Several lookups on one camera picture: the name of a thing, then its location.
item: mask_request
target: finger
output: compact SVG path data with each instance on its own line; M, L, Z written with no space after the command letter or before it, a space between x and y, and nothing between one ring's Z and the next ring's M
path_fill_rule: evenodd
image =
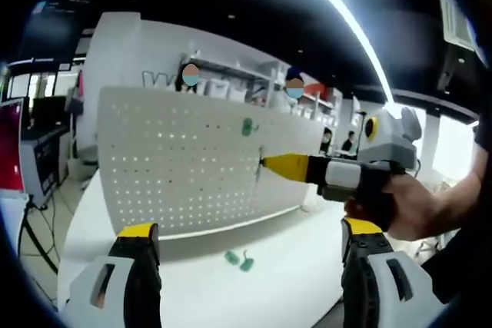
M348 200L344 205L345 212L351 218L363 219L368 218L364 207L355 200Z

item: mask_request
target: person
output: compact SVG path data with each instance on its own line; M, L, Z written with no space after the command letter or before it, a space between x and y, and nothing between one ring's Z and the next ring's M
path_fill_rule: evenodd
M178 74L176 75L176 91L180 92L187 92L187 93L197 93L197 86L198 84L195 84L193 86L188 86L185 81L183 81L183 70L186 68L186 64L183 64L179 67Z
M287 75L285 76L285 84L287 85L287 81L294 78L297 78L304 83L304 79L302 78L299 70L295 67L290 67L287 71ZM291 113L292 108L295 107L297 103L298 100L289 97L287 94L287 87L283 86L280 90L274 91L270 101L268 102L268 107L282 113Z
M491 92L484 96L490 98ZM432 194L417 179L405 174L392 177L384 188L384 192L393 194L396 207L396 216L388 230L390 236L412 241L460 229L443 250L422 266L432 278L436 296L441 302L450 303L446 314L450 314L448 320L457 324L453 326L474 326L469 319L477 312L486 313L482 307L490 302L491 103L484 104L480 116L472 168L458 184ZM346 202L345 210L349 217L368 219L364 208L354 199Z
M344 144L341 145L341 150L343 150L343 151L350 151L351 150L352 144L354 143L354 136L355 136L355 132L350 131L348 133L348 138L347 138L347 140L345 140Z
M330 148L332 136L333 136L333 133L331 132L331 129L326 127L324 129L323 138L321 139L321 146L320 146L321 152L328 154L328 149Z

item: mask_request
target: white pegboard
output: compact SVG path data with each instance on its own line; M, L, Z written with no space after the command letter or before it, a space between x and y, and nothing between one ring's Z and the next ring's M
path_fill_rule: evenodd
M243 135L250 118L258 130ZM104 88L98 158L115 232L144 222L161 236L220 230L302 204L307 185L266 169L264 155L317 154L319 122L194 94Z

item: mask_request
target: white table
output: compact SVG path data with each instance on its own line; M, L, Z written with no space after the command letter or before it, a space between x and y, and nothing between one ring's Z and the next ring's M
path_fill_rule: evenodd
M324 200L307 209L217 234L161 241L162 326L311 328L341 296L344 211L342 204ZM114 241L98 171L65 240L60 310L70 283ZM224 258L226 250L242 255L246 249L254 258L247 273Z

